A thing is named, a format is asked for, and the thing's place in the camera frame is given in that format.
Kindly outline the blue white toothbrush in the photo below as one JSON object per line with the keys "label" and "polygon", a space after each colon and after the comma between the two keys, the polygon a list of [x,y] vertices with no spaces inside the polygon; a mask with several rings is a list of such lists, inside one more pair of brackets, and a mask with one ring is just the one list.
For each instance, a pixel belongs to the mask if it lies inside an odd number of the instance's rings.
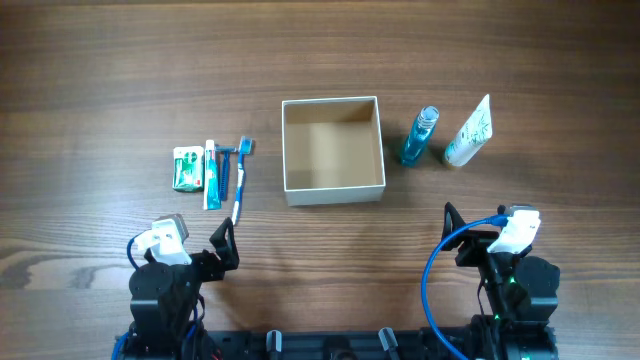
{"label": "blue white toothbrush", "polygon": [[245,183],[244,158],[247,155],[251,154],[252,146],[253,146],[253,140],[251,138],[246,136],[241,137],[239,150],[238,150],[238,162],[237,162],[237,186],[236,186],[235,201],[234,201],[232,217],[231,217],[234,225],[238,223],[240,218],[240,213],[241,213],[241,204],[242,204],[244,183]]}

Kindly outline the white bamboo print tube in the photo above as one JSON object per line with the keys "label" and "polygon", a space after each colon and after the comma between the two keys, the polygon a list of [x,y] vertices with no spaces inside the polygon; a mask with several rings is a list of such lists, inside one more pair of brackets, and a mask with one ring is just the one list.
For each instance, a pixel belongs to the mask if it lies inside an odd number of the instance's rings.
{"label": "white bamboo print tube", "polygon": [[466,165],[492,135],[490,95],[486,94],[446,147],[444,162],[453,167]]}

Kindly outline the green white soap box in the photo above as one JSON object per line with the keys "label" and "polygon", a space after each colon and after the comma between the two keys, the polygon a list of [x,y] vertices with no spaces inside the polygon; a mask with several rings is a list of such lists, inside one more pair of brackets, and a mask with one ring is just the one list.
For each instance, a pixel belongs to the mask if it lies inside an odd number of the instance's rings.
{"label": "green white soap box", "polygon": [[173,149],[172,188],[179,192],[198,192],[203,189],[204,148],[183,146]]}

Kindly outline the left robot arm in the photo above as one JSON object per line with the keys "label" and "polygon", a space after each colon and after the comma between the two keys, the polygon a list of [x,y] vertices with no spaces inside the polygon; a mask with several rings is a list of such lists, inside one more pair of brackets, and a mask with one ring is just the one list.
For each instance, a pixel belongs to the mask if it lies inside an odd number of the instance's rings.
{"label": "left robot arm", "polygon": [[134,267],[129,280],[133,322],[116,341],[113,360],[223,357],[204,328],[200,289],[238,268],[234,222],[225,218],[210,236],[211,251],[187,253],[188,237],[183,217],[171,214],[128,242],[127,257]]}

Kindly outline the teal toothpaste tube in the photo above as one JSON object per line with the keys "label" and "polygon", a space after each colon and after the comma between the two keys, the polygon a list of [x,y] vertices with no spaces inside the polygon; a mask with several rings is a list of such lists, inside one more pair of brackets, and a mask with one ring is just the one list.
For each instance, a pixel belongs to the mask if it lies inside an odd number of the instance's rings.
{"label": "teal toothpaste tube", "polygon": [[205,142],[204,157],[204,210],[218,210],[221,208],[219,195],[218,165],[215,142],[208,139]]}

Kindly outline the blue disposable razor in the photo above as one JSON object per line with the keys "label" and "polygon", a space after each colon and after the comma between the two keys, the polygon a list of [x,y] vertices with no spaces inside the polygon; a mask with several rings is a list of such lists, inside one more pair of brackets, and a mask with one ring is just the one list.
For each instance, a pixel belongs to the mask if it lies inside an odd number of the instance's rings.
{"label": "blue disposable razor", "polygon": [[221,201],[226,201],[228,194],[230,156],[234,153],[238,153],[239,149],[232,146],[217,145],[216,151],[222,155],[221,170],[219,173],[219,195]]}

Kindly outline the blue mouthwash bottle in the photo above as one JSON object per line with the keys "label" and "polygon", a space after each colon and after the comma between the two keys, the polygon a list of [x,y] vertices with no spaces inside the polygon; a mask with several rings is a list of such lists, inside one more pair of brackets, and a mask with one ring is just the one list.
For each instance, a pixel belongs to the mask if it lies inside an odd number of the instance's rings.
{"label": "blue mouthwash bottle", "polygon": [[417,114],[400,153],[402,165],[413,167],[417,164],[427,149],[438,119],[439,110],[435,106],[425,107]]}

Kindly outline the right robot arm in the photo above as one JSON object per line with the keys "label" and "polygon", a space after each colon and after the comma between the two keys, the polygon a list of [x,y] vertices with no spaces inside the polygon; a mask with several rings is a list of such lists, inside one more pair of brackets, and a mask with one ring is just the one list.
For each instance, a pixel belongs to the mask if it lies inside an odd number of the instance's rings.
{"label": "right robot arm", "polygon": [[458,252],[457,266],[478,270],[478,289],[486,292],[491,312],[443,329],[443,338],[467,359],[557,359],[549,319],[558,306],[560,269],[530,254],[539,212],[502,205],[488,223],[498,229],[470,228],[452,204],[444,207],[443,249]]}

